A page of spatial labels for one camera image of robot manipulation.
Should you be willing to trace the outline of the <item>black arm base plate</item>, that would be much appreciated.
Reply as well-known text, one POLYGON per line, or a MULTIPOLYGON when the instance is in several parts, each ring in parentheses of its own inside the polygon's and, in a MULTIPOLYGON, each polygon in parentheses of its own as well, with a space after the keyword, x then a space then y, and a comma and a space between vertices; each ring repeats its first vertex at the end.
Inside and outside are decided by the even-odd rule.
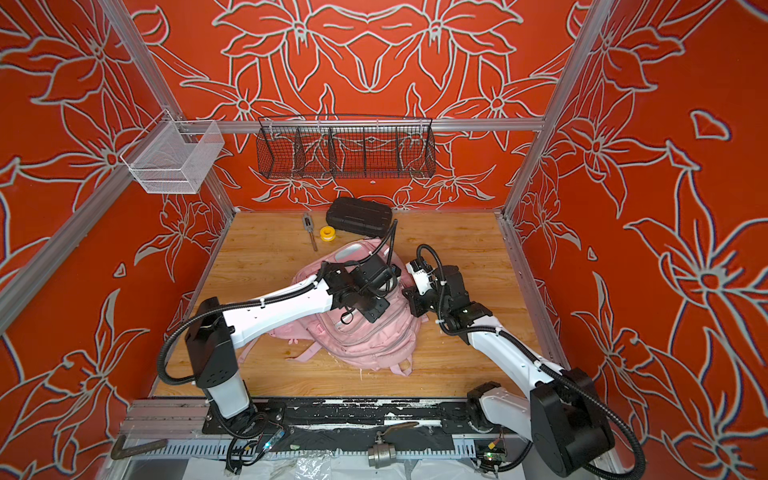
POLYGON ((252 403, 270 421, 305 430, 372 429, 406 422, 449 434, 504 431, 483 422, 465 398, 261 397, 252 403))

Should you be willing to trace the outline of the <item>pink student backpack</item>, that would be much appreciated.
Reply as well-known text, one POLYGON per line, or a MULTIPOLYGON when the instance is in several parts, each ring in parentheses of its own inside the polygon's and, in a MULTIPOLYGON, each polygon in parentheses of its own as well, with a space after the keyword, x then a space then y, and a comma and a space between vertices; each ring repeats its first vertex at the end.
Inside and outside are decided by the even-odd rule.
POLYGON ((425 315, 411 314, 403 290, 414 284, 409 273, 401 275, 398 286, 386 297, 389 306, 371 323, 359 312, 344 316, 342 309, 309 315, 268 332, 291 343, 311 340, 313 344, 296 362, 307 362, 325 350, 336 359, 359 370, 389 370, 407 377, 413 370, 413 352, 425 315))

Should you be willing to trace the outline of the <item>yellow tape roll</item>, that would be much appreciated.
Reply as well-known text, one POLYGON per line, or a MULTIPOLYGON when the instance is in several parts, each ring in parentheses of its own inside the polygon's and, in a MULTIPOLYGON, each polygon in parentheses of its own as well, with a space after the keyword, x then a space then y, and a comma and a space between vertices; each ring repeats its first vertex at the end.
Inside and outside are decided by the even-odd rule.
POLYGON ((332 242, 336 239, 336 229, 332 226, 326 225, 319 231, 320 238, 323 242, 332 242))

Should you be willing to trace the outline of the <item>metal ball valve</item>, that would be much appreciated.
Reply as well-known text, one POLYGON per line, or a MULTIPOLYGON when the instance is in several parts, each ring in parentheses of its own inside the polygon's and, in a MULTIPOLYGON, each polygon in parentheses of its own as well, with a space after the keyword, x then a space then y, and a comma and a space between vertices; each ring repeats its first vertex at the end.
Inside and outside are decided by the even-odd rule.
POLYGON ((401 430, 416 428, 418 421, 402 422, 387 426, 383 431, 377 431, 373 445, 368 449, 368 465, 374 469, 383 468, 396 461, 397 450, 392 443, 386 441, 386 436, 401 430))

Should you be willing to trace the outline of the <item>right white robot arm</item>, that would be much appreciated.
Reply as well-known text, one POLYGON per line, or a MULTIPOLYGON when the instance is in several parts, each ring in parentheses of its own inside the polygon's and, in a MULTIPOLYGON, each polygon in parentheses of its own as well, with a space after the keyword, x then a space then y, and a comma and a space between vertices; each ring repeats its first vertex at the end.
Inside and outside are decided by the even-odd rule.
POLYGON ((602 401, 585 372, 546 360, 511 334, 490 309, 471 300, 459 269, 444 265, 432 246, 419 245, 407 270, 415 284, 404 295, 415 313, 435 313, 444 334, 484 354, 524 395, 518 398, 491 384, 480 387, 473 399, 481 425, 498 425, 525 438, 561 478, 578 470, 601 479, 643 477, 647 460, 640 441, 602 401), (616 432, 634 457, 633 466, 621 473, 593 463, 614 448, 616 432))

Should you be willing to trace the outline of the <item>black pencil case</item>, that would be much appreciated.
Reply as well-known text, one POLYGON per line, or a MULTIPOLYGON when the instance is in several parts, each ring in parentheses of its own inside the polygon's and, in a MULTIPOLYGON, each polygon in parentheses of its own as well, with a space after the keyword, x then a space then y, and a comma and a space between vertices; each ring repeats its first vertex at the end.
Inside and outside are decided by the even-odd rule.
POLYGON ((374 201, 339 197, 326 212, 326 223, 365 237, 383 237, 392 223, 392 209, 374 201))

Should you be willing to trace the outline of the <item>rusty metal bracket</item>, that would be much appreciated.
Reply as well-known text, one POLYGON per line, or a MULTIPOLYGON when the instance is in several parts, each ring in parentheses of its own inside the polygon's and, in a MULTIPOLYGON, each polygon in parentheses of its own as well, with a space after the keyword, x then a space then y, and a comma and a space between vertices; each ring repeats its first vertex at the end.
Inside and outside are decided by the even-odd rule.
POLYGON ((138 455, 144 455, 157 450, 162 450, 168 446, 167 439, 154 440, 133 446, 127 446, 126 441, 126 435, 119 435, 116 438, 110 451, 111 460, 123 460, 138 455))

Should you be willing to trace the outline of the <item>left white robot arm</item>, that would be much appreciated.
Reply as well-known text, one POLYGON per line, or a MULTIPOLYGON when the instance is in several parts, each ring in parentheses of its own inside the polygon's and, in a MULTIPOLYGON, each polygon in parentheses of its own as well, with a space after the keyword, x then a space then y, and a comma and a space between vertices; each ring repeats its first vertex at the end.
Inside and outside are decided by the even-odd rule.
POLYGON ((193 383, 205 394, 219 418, 231 420, 255 412, 240 374, 236 350, 280 326, 301 318, 342 310, 377 320, 388 308, 388 291, 399 273, 392 264, 397 221, 374 250, 359 260, 323 261, 316 273, 265 297, 221 305, 212 297, 198 313, 173 331, 157 358, 158 379, 171 386, 193 383), (167 357, 185 337, 193 373, 173 377, 167 357))

